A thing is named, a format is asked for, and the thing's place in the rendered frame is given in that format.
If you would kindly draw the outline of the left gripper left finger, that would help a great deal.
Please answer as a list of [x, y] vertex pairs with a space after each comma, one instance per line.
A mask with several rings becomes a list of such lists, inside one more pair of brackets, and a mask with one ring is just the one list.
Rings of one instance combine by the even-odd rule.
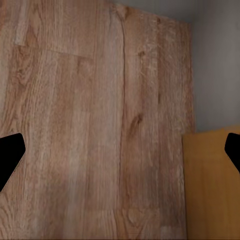
[[20, 133], [0, 138], [0, 192], [25, 151], [24, 139]]

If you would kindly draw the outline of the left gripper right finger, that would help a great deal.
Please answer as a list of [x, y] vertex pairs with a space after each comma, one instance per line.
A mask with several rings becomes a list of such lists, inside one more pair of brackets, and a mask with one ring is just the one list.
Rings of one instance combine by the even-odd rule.
[[225, 152], [240, 172], [240, 135], [229, 133], [225, 143]]

